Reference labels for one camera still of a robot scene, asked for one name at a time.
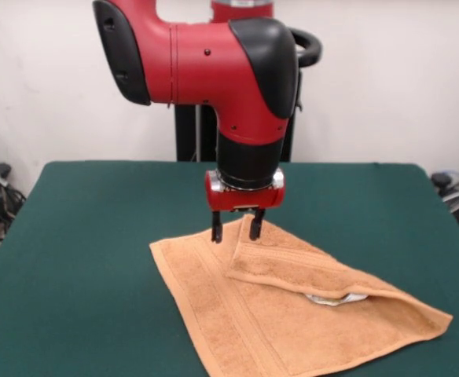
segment orange towel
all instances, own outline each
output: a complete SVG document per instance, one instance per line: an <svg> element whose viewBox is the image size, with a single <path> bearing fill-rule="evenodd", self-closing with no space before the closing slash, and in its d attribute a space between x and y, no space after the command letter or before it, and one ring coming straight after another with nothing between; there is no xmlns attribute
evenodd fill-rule
<svg viewBox="0 0 459 377"><path fill-rule="evenodd" d="M339 372L448 328L451 315L268 222L251 242L251 219L225 225L220 245L210 231L151 245L211 377ZM368 298L330 306L306 296L349 294Z"/></svg>

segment black handle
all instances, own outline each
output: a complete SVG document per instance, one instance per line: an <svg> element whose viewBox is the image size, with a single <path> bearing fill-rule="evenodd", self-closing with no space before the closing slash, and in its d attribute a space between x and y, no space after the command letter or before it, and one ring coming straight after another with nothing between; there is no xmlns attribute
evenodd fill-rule
<svg viewBox="0 0 459 377"><path fill-rule="evenodd" d="M294 36L296 45L304 48L303 51L298 51L299 67L305 68L316 64L322 56L321 41L306 31L294 29L292 27L290 27L289 30Z"/></svg>

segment table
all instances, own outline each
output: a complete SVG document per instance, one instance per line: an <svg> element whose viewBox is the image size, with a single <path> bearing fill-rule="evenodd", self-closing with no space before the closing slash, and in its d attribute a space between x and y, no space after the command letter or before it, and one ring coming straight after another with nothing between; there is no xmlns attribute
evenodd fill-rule
<svg viewBox="0 0 459 377"><path fill-rule="evenodd" d="M0 248L0 377L205 376L148 245L210 226L212 167L47 165ZM283 167L269 221L455 316L442 338L338 375L459 376L459 226L423 170Z"/></svg>

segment folded towel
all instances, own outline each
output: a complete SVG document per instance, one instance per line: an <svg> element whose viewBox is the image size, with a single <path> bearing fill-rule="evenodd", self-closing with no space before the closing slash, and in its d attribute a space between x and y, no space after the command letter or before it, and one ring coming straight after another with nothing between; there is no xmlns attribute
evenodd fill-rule
<svg viewBox="0 0 459 377"><path fill-rule="evenodd" d="M219 245L211 231L151 244L211 377L339 372L448 328L451 315L268 222L250 241L251 219Z"/></svg>

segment black joint cover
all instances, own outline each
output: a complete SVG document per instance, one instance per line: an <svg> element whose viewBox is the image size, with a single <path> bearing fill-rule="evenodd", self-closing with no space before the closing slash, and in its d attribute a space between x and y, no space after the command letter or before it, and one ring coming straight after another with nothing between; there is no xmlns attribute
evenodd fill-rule
<svg viewBox="0 0 459 377"><path fill-rule="evenodd" d="M121 94L135 104L151 104L134 32L123 12L111 2L94 1L98 32L112 76Z"/></svg>
<svg viewBox="0 0 459 377"><path fill-rule="evenodd" d="M271 18L231 20L229 27L247 54L268 109L280 119L290 118L299 72L291 31Z"/></svg>
<svg viewBox="0 0 459 377"><path fill-rule="evenodd" d="M266 145L247 145L220 132L217 164L222 181L234 189L260 190L273 183L284 139Z"/></svg>

